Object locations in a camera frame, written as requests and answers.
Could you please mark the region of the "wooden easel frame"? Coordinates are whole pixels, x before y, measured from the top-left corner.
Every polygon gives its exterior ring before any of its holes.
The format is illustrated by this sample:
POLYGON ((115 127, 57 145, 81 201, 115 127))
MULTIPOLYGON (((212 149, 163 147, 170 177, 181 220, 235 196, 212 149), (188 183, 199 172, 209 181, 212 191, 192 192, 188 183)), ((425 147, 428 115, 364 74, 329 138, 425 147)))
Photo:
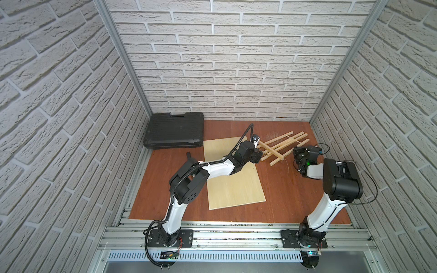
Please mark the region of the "wooden easel frame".
POLYGON ((308 142, 308 133, 301 131, 295 134, 293 131, 290 131, 266 142, 259 141, 257 148, 262 150, 262 162, 271 157, 275 158, 270 162, 270 166, 274 166, 291 155, 295 148, 300 148, 308 142))

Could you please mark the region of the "light plywood board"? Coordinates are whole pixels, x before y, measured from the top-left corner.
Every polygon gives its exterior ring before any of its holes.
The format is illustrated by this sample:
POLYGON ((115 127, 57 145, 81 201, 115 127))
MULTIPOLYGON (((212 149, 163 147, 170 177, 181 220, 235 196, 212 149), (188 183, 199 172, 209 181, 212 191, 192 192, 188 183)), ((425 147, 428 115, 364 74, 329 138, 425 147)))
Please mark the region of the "light plywood board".
MULTIPOLYGON (((203 146, 205 161, 215 161, 225 157, 238 140, 238 137, 233 137, 205 141, 203 146)), ((251 162, 234 175, 208 180, 207 192, 210 210, 266 201, 256 165, 251 162)))

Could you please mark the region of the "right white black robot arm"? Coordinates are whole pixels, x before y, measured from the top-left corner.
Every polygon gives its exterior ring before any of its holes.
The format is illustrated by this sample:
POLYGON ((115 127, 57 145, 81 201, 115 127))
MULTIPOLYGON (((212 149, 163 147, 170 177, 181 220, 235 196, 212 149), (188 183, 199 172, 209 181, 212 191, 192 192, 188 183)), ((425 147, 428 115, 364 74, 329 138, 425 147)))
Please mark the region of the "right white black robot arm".
POLYGON ((321 180, 324 194, 311 214, 299 226, 297 240, 304 248, 321 247, 328 227, 336 215, 363 195, 363 185, 356 165, 351 161, 325 158, 316 146, 297 147, 293 151, 298 172, 310 179, 321 180))

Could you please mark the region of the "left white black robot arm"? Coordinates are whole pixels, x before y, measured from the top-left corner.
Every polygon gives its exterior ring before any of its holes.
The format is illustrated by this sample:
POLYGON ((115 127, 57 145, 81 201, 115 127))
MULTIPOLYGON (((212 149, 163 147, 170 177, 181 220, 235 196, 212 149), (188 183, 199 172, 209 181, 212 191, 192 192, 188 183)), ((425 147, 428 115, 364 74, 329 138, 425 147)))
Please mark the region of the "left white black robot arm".
POLYGON ((179 239, 182 218, 189 203, 193 202, 210 179, 240 172, 251 163, 259 163, 262 151, 257 148, 259 136, 249 141, 239 140, 234 149, 223 159, 199 162, 188 156, 185 164, 170 180, 170 203, 165 218, 158 226, 163 244, 172 246, 179 239))

